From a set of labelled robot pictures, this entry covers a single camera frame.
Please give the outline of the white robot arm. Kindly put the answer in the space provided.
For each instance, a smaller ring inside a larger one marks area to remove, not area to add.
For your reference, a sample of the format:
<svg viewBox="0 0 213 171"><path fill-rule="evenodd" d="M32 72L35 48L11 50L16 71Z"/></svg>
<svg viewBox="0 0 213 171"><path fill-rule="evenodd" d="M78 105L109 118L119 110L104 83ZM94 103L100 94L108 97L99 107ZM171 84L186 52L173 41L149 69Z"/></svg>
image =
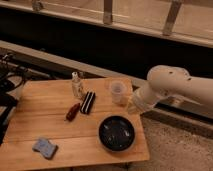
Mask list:
<svg viewBox="0 0 213 171"><path fill-rule="evenodd" d="M149 112L160 101L176 95L213 110L213 79L191 76L181 67L154 66L149 70L147 80L132 93L127 112L129 114Z"/></svg>

